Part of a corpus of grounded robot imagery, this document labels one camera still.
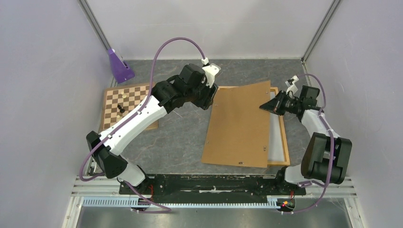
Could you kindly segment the window plant photo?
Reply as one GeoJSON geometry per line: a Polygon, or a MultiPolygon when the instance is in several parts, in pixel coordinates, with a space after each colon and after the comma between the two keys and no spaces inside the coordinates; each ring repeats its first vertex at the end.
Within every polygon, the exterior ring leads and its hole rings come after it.
{"type": "Polygon", "coordinates": [[[269,152],[268,164],[281,165],[285,161],[283,143],[280,128],[280,116],[269,113],[270,131],[269,131],[269,152]]]}

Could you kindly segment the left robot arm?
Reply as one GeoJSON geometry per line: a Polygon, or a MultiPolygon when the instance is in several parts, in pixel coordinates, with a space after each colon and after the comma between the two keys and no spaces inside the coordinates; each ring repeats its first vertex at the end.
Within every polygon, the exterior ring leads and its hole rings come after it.
{"type": "Polygon", "coordinates": [[[138,194],[147,192],[149,181],[145,172],[124,158],[122,152],[148,126],[187,102],[207,110],[218,90],[214,82],[220,71],[215,64],[187,64],[180,74],[156,83],[149,95],[119,122],[100,133],[88,133],[90,155],[102,174],[130,183],[138,194]]]}

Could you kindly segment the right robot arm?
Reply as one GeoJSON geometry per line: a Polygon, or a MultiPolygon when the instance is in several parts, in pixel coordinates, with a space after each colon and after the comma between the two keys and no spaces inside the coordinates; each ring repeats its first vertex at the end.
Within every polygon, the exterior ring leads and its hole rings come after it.
{"type": "Polygon", "coordinates": [[[278,116],[295,114],[311,136],[301,164],[282,168],[280,178],[275,179],[275,189],[281,194],[288,193],[294,185],[315,183],[324,187],[341,184],[345,179],[352,142],[329,126],[324,111],[317,106],[319,93],[319,88],[305,85],[299,97],[280,91],[260,106],[278,116]]]}

